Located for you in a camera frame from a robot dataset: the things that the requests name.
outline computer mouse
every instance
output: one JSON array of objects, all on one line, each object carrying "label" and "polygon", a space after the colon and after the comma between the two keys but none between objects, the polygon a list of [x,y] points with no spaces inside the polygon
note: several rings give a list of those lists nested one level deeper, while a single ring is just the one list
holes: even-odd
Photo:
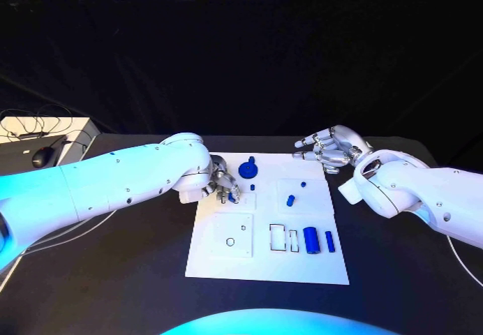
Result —
[{"label": "computer mouse", "polygon": [[32,165],[35,168],[41,169],[48,165],[54,153],[55,149],[51,147],[43,147],[38,150],[32,157]]}]

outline black curtain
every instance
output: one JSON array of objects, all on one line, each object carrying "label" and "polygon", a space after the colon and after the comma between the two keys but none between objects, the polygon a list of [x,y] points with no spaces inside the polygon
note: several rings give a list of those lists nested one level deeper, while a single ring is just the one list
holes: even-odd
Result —
[{"label": "black curtain", "polygon": [[482,146],[476,5],[0,6],[3,108],[59,103],[120,133],[309,135],[345,124],[362,135],[414,138],[440,164],[483,170],[469,159]]}]

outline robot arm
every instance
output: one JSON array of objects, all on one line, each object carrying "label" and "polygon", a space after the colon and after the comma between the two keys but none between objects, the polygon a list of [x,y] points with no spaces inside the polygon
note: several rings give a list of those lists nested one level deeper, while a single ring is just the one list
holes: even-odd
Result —
[{"label": "robot arm", "polygon": [[355,166],[353,177],[339,187],[355,204],[364,200],[387,218],[414,213],[430,227],[483,248],[483,176],[451,168],[431,169],[415,157],[392,150],[374,152],[348,127],[336,126],[296,142],[314,143],[314,151],[294,158],[316,160],[327,173]]},{"label": "robot arm", "polygon": [[188,203],[208,196],[219,184],[238,202],[225,161],[209,155],[202,143],[196,134],[182,133],[160,144],[0,177],[0,269],[46,234],[172,188]]}]

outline white board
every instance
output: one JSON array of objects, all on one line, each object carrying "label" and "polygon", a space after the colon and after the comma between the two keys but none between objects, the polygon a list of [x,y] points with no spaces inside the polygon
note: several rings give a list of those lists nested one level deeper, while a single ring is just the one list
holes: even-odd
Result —
[{"label": "white board", "polygon": [[[289,154],[214,154],[224,157],[228,171],[237,178],[241,203],[222,204],[215,194],[198,203],[186,276],[348,285],[322,165],[297,161]],[[258,175],[242,179],[238,166],[250,156],[255,157]],[[287,206],[290,195],[294,195],[291,207]],[[271,250],[271,224],[286,227],[286,251]],[[314,227],[319,233],[322,252],[314,255],[306,252],[306,227]],[[290,230],[297,230],[299,252],[291,252]],[[325,231],[332,232],[335,253],[329,253]]]}]

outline black table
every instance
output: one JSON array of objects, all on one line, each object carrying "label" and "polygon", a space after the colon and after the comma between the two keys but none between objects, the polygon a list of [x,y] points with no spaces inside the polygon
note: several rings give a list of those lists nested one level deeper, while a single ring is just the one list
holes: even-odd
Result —
[{"label": "black table", "polygon": [[[100,135],[87,158],[157,135]],[[212,151],[291,153],[299,137],[205,137]],[[434,165],[421,143],[371,137]],[[120,210],[74,242],[26,256],[0,294],[2,334],[159,334],[202,316],[244,308],[286,308],[355,319],[404,334],[483,332],[483,290],[466,274],[446,236],[413,214],[388,220],[327,181],[351,285],[186,278],[196,204],[179,194]],[[483,251],[454,243],[483,278]]]}]

